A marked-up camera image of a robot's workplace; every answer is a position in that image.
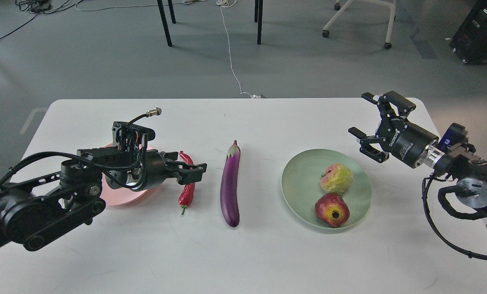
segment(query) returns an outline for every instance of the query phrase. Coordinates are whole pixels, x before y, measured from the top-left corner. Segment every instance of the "robotic arm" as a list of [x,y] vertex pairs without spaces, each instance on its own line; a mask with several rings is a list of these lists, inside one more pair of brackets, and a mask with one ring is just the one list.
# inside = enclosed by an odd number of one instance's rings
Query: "robotic arm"
[[[361,97],[376,104],[381,116],[375,135],[367,136],[355,127],[348,130],[358,138],[361,153],[380,163],[392,154],[413,169],[426,164],[434,169],[431,179],[446,174],[445,178],[456,180],[456,184],[439,189],[438,199],[443,209],[458,219],[487,218],[487,161],[474,155],[476,149],[469,144],[463,125],[453,123],[439,140],[434,134],[408,121],[408,115],[416,106],[402,95],[390,91],[381,96],[364,93]],[[372,146],[375,143],[381,146],[382,151]],[[424,201],[428,187],[424,188]],[[452,208],[446,198],[450,193],[475,212],[466,214]]]
[[[83,223],[90,225],[106,205],[100,198],[102,173],[111,188],[134,191],[157,187],[167,178],[176,178],[180,185],[201,181],[205,163],[189,165],[176,161],[178,152],[147,150],[147,142],[156,137],[154,130],[133,123],[160,113],[155,108],[130,122],[115,121],[112,147],[79,149],[77,156],[37,153],[11,169],[0,180],[0,247],[16,242],[36,251]],[[70,159],[62,162],[58,172],[5,184],[23,167],[49,156]],[[46,195],[33,195],[33,188],[57,180],[59,185]]]

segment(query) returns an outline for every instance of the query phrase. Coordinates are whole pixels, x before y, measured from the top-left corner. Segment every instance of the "eggplant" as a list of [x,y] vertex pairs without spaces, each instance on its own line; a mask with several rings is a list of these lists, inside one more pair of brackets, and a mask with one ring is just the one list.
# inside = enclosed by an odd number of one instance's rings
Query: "eggplant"
[[221,213],[231,227],[237,227],[240,223],[240,210],[238,209],[238,198],[236,197],[239,167],[240,147],[238,147],[238,142],[234,140],[234,144],[227,151],[220,188]]

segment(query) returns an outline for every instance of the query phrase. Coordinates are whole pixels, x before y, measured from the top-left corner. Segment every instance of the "cable connector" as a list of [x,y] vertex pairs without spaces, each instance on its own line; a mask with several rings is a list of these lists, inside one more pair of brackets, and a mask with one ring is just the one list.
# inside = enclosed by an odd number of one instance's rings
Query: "cable connector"
[[155,108],[151,109],[150,111],[146,112],[147,117],[159,116],[161,114],[162,114],[162,109],[159,107],[155,107]]

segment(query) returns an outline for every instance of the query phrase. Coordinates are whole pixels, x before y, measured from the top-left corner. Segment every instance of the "gray floor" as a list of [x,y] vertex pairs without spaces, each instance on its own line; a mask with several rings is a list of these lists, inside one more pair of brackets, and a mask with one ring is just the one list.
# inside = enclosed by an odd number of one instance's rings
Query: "gray floor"
[[[93,0],[79,8],[155,3]],[[322,27],[336,13],[331,0],[265,0],[261,45],[253,0],[238,0],[223,14],[243,91],[359,97],[395,90],[424,102],[439,135],[452,122],[465,125],[478,154],[487,159],[487,65],[462,65],[448,40],[474,3],[400,0],[390,50],[383,49],[388,9],[366,2],[350,6],[325,39]],[[165,43],[157,7],[69,9],[40,15],[2,39],[0,177],[21,159],[57,99],[248,97],[232,75],[215,0],[175,5],[175,11],[172,48]],[[32,16],[0,0],[0,37]],[[101,130],[90,125],[82,131]]]

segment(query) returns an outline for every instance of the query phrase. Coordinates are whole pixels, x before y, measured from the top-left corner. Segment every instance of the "white cable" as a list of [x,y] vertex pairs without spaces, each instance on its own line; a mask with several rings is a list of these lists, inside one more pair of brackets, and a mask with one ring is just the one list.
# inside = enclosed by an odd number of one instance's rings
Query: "white cable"
[[189,4],[193,4],[194,2],[204,2],[204,1],[207,1],[207,0],[183,0],[182,3],[183,5],[189,5]]
[[229,31],[227,30],[227,26],[225,25],[225,17],[223,16],[223,6],[222,5],[220,5],[220,12],[221,12],[221,19],[223,20],[223,27],[225,28],[225,32],[227,33],[227,43],[229,45],[229,61],[231,63],[232,75],[234,76],[234,78],[236,79],[236,82],[238,82],[238,85],[240,86],[240,94],[247,94],[251,98],[254,98],[253,95],[242,91],[242,84],[240,83],[240,80],[238,80],[238,78],[236,77],[236,73],[234,73],[234,69],[232,68],[231,41],[229,39]]
[[237,1],[238,0],[234,0],[234,3],[229,5],[229,0],[216,0],[216,5],[223,8],[231,8]]
[[[182,1],[177,2],[177,3],[173,3],[173,5],[176,5],[176,4],[189,5],[189,4],[193,4],[193,2],[204,2],[204,1],[207,1],[207,0],[182,0]],[[113,7],[105,7],[105,8],[98,8],[98,9],[80,9],[80,8],[78,8],[78,5],[81,2],[83,2],[83,0],[79,1],[79,2],[77,2],[77,4],[75,4],[75,9],[77,9],[77,11],[104,11],[104,10],[113,9],[113,8],[134,8],[134,7],[158,6],[158,4],[148,4],[148,5],[133,5],[133,6],[113,6]]]

